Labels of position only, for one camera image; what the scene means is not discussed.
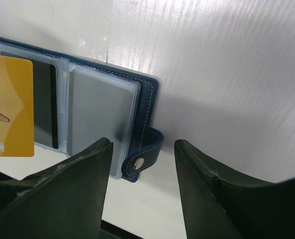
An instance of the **white background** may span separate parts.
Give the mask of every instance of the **white background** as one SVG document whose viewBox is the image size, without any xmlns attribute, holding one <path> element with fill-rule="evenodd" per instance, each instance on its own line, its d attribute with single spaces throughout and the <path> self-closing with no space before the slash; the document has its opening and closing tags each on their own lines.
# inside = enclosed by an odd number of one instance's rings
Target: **white background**
<svg viewBox="0 0 295 239">
<path fill-rule="evenodd" d="M 135 184 L 110 180 L 103 219 L 183 239 L 178 138 L 251 176 L 295 176 L 295 0 L 0 0 L 0 36 L 151 74 L 165 135 Z"/>
</svg>

